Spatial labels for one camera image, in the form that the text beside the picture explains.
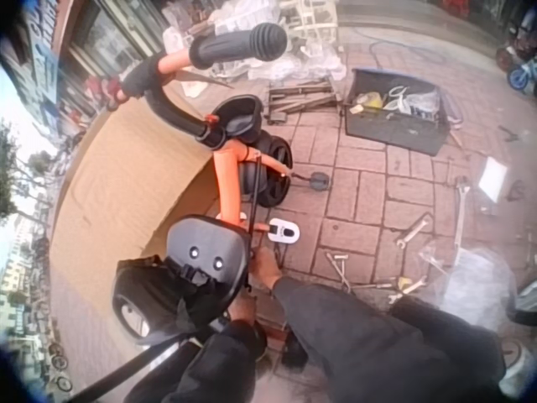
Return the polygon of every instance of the blue bicycle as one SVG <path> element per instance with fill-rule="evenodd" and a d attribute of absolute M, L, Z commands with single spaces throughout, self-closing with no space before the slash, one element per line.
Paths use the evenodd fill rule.
<path fill-rule="evenodd" d="M 529 82 L 537 80 L 537 60 L 533 58 L 523 65 L 514 66 L 507 73 L 507 81 L 511 88 L 516 91 L 524 91 Z M 534 94 L 537 96 L 537 88 L 534 89 Z"/>

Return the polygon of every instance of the building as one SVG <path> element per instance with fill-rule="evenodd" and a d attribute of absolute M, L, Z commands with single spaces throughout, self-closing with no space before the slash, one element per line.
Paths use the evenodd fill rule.
<path fill-rule="evenodd" d="M 30 298 L 34 227 L 27 218 L 19 216 L 15 220 L 15 237 L 0 279 L 0 333 L 25 381 L 41 379 L 46 356 L 43 338 L 34 325 Z"/>
<path fill-rule="evenodd" d="M 15 239 L 9 251 L 9 259 L 0 279 L 0 332 L 24 336 L 29 321 L 28 308 L 22 302 L 29 299 L 29 274 L 32 263 L 29 247 L 32 243 L 34 222 L 17 218 Z"/>
<path fill-rule="evenodd" d="M 55 144 L 75 136 L 104 106 L 107 80 L 160 52 L 171 24 L 199 26 L 223 1 L 30 0 L 1 61 L 40 132 Z"/>

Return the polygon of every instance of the white pedal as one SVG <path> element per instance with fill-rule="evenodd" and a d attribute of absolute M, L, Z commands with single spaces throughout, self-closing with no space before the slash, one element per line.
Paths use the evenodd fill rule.
<path fill-rule="evenodd" d="M 300 238 L 299 226 L 294 222 L 273 218 L 268 223 L 270 231 L 268 231 L 268 239 L 278 243 L 295 243 Z"/>
<path fill-rule="evenodd" d="M 222 217 L 222 213 L 219 212 L 218 215 L 216 216 L 216 219 L 219 220 L 221 217 Z M 246 221 L 248 216 L 246 215 L 245 212 L 241 212 L 240 218 L 241 218 L 241 221 Z"/>

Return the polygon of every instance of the handlebar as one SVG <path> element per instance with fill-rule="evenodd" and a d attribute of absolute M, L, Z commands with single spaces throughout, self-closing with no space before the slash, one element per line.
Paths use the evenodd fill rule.
<path fill-rule="evenodd" d="M 193 65 L 208 69 L 214 63 L 255 57 L 263 61 L 278 59 L 287 47 L 287 34 L 276 24 L 260 24 L 250 31 L 200 37 L 189 49 L 170 55 L 164 52 L 142 61 L 127 74 L 116 94 L 118 103 L 141 97 L 145 91 L 162 86 L 171 74 Z"/>
<path fill-rule="evenodd" d="M 216 62 L 255 57 L 263 61 L 278 59 L 287 47 L 287 34 L 276 24 L 260 24 L 250 31 L 231 32 L 220 36 L 200 37 L 189 49 L 171 55 L 161 52 L 142 61 L 127 74 L 115 96 L 116 104 L 130 97 L 145 96 L 149 107 L 171 126 L 193 135 L 211 149 L 226 142 L 225 130 L 210 127 L 206 122 L 181 110 L 165 95 L 162 85 L 173 74 L 193 65 L 208 69 Z"/>

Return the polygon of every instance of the person's hand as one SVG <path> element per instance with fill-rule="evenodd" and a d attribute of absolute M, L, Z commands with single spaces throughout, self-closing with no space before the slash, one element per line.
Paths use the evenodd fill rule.
<path fill-rule="evenodd" d="M 250 274 L 269 290 L 274 288 L 276 281 L 282 278 L 282 272 L 276 262 L 274 251 L 266 246 L 260 247 L 250 262 Z"/>
<path fill-rule="evenodd" d="M 255 323 L 256 303 L 255 298 L 250 296 L 246 289 L 239 291 L 227 313 L 232 321 L 244 321 L 251 326 Z"/>

